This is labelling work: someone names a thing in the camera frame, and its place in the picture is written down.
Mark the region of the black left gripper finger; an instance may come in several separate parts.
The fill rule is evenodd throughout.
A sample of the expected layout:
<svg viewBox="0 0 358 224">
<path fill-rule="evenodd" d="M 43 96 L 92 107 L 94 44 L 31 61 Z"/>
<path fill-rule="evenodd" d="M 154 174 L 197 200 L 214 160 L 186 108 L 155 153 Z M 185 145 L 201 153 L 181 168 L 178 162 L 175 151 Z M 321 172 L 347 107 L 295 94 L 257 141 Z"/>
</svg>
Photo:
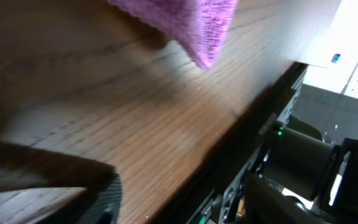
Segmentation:
<svg viewBox="0 0 358 224">
<path fill-rule="evenodd" d="M 0 142 L 0 223 L 117 223 L 121 201 L 111 165 Z"/>
</svg>

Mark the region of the purple microfiber cloth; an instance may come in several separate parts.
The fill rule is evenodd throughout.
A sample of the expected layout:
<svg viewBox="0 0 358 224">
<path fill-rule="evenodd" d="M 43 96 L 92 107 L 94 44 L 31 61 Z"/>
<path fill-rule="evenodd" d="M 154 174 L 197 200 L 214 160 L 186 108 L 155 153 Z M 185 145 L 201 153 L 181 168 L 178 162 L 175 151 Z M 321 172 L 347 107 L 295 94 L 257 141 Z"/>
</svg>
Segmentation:
<svg viewBox="0 0 358 224">
<path fill-rule="evenodd" d="M 237 0 L 108 0 L 177 41 L 201 69 L 217 61 Z"/>
</svg>

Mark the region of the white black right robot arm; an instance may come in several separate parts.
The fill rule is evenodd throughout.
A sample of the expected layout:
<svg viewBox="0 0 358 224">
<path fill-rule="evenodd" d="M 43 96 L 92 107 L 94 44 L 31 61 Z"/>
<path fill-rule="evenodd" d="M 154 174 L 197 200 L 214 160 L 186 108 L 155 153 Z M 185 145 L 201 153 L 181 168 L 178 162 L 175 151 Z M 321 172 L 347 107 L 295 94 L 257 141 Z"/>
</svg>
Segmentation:
<svg viewBox="0 0 358 224">
<path fill-rule="evenodd" d="M 246 223 L 358 223 L 358 140 L 340 145 L 288 128 L 272 114 L 246 180 Z"/>
</svg>

